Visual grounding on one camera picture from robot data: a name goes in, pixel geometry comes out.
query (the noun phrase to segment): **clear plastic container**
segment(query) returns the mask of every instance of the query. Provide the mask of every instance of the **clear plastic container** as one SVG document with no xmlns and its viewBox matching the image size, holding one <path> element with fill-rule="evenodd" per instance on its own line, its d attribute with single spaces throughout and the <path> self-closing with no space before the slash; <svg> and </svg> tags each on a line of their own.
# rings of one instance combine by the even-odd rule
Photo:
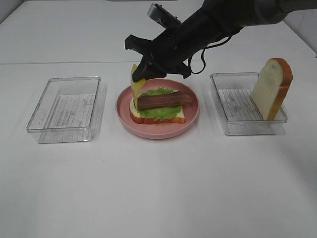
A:
<svg viewBox="0 0 317 238">
<path fill-rule="evenodd" d="M 100 130 L 100 77 L 50 79 L 27 125 L 39 144 L 90 141 Z"/>
<path fill-rule="evenodd" d="M 274 120 L 263 120 L 251 98 L 258 73 L 214 73 L 211 91 L 226 135 L 270 135 L 284 132 L 287 115 L 280 108 Z"/>
</svg>

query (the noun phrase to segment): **black cable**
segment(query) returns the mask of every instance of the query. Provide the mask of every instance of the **black cable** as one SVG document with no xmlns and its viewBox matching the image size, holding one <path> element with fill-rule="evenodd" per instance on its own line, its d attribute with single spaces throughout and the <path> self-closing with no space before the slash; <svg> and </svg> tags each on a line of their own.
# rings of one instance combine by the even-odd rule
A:
<svg viewBox="0 0 317 238">
<path fill-rule="evenodd" d="M 192 62 L 192 57 L 193 57 L 193 56 L 190 56 L 190 57 L 188 58 L 188 63 L 187 63 L 187 65 L 188 65 L 188 67 L 189 67 L 189 69 L 190 69 L 190 72 L 191 72 L 192 74 L 199 74 L 199 73 L 203 72 L 203 71 L 205 70 L 205 68 L 206 68 L 206 61 L 205 61 L 205 58 L 204 58 L 204 54 L 205 54 L 206 49 L 211 49 L 211 48 L 214 48 L 214 47 L 222 46 L 222 45 L 226 44 L 228 41 L 230 41 L 231 37 L 232 37 L 232 36 L 229 36 L 225 41 L 223 41 L 223 42 L 221 42 L 221 43 L 219 43 L 219 44 L 212 45 L 212 46 L 206 46 L 206 47 L 203 48 L 203 52 L 202 52 L 202 54 L 201 54 L 201 59 L 202 59 L 202 62 L 203 62 L 203 64 L 204 64 L 204 67 L 203 67 L 203 69 L 200 70 L 199 72 L 196 72 L 196 73 L 195 73 L 195 72 L 192 71 L 191 62 Z"/>
</svg>

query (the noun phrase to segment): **pink plate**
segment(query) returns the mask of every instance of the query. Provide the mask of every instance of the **pink plate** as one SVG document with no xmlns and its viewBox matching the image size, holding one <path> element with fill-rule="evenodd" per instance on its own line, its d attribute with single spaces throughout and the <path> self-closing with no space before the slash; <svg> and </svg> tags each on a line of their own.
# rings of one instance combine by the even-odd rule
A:
<svg viewBox="0 0 317 238">
<path fill-rule="evenodd" d="M 185 123 L 161 123 L 161 124 L 137 124 L 130 117 L 130 101 L 132 98 L 131 87 L 124 89 L 116 101 L 117 115 L 123 126 L 131 133 L 147 139 L 167 139 L 185 132 L 193 125 L 199 112 L 199 102 L 196 94 L 186 85 L 169 79 L 150 79 L 141 90 L 141 93 L 149 89 L 165 87 L 177 89 L 188 93 L 193 99 L 190 105 L 184 105 Z"/>
</svg>

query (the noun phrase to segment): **white bread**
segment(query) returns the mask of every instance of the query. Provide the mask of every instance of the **white bread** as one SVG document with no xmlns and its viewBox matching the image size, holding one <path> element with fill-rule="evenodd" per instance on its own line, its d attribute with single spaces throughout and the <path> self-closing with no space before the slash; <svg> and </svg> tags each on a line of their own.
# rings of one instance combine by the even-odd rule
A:
<svg viewBox="0 0 317 238">
<path fill-rule="evenodd" d="M 274 120 L 293 80 L 288 63 L 281 58 L 266 62 L 251 97 L 264 120 Z"/>
<path fill-rule="evenodd" d="M 165 119 L 165 120 L 154 120 L 152 118 L 145 118 L 144 116 L 140 115 L 140 113 L 137 112 L 135 106 L 134 106 L 134 102 L 133 102 L 133 98 L 130 101 L 130 116 L 131 119 L 138 124 L 158 124 L 158 123 L 165 123 L 165 122 L 171 122 L 171 123 L 185 123 L 185 115 L 184 115 L 184 111 L 183 111 L 183 107 L 182 110 L 172 119 Z"/>
</svg>

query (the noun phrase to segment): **yellow cheese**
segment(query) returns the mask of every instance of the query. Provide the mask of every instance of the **yellow cheese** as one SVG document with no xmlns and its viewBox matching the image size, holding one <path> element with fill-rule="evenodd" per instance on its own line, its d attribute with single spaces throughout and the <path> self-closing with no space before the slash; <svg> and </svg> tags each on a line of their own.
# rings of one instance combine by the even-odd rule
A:
<svg viewBox="0 0 317 238">
<path fill-rule="evenodd" d="M 139 80 L 138 82 L 133 82 L 132 80 L 132 74 L 134 73 L 134 71 L 137 69 L 136 64 L 134 64 L 132 66 L 132 70 L 131 70 L 131 89 L 132 89 L 132 94 L 133 94 L 133 99 L 134 99 L 134 105 L 135 108 L 138 110 L 138 97 L 141 91 L 141 88 L 144 86 L 144 84 L 146 83 L 145 78 L 142 78 L 141 80 Z"/>
</svg>

